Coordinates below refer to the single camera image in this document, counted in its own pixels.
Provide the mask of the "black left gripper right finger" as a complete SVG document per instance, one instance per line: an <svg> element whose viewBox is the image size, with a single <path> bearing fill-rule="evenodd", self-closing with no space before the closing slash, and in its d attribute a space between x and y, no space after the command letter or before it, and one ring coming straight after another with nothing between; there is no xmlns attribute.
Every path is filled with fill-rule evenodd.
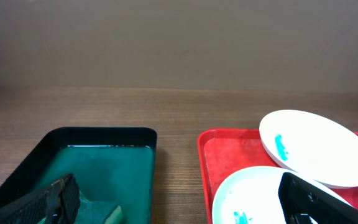
<svg viewBox="0 0 358 224"><path fill-rule="evenodd" d="M285 172L278 197L287 224L358 224L358 210Z"/></svg>

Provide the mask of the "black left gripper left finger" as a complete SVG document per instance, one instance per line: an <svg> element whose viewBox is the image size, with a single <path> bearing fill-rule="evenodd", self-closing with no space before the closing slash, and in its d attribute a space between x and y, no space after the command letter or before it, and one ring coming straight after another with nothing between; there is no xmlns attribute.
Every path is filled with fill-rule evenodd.
<svg viewBox="0 0 358 224"><path fill-rule="evenodd" d="M0 208L0 224L74 223L79 207L79 186L65 174Z"/></svg>

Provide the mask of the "green yellow sponge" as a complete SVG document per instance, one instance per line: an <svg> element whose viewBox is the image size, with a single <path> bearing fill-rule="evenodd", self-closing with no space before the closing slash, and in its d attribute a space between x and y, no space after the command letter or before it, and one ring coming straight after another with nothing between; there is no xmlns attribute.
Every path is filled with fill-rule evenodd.
<svg viewBox="0 0 358 224"><path fill-rule="evenodd" d="M80 191L80 207L74 223L120 223L122 208L115 202L90 201Z"/></svg>

